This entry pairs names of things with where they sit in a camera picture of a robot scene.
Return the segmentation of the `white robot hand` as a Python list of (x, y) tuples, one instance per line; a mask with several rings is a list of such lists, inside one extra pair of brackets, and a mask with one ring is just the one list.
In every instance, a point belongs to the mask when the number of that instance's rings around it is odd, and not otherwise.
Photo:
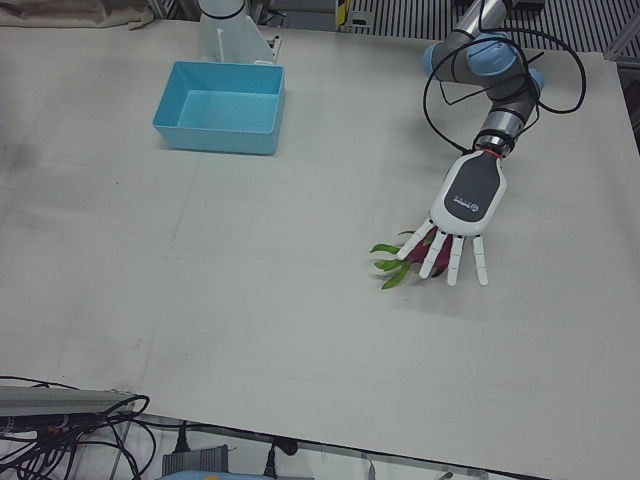
[(425, 279), (444, 251), (445, 242), (452, 241), (448, 255), (447, 283), (457, 282), (464, 242), (472, 243), (478, 282), (486, 286), (488, 273), (483, 233), (506, 190), (501, 157), (486, 149), (459, 157), (447, 171), (438, 194), (428, 210), (427, 218), (402, 245), (397, 258), (406, 259), (411, 251), (435, 233), (421, 263), (419, 277)]

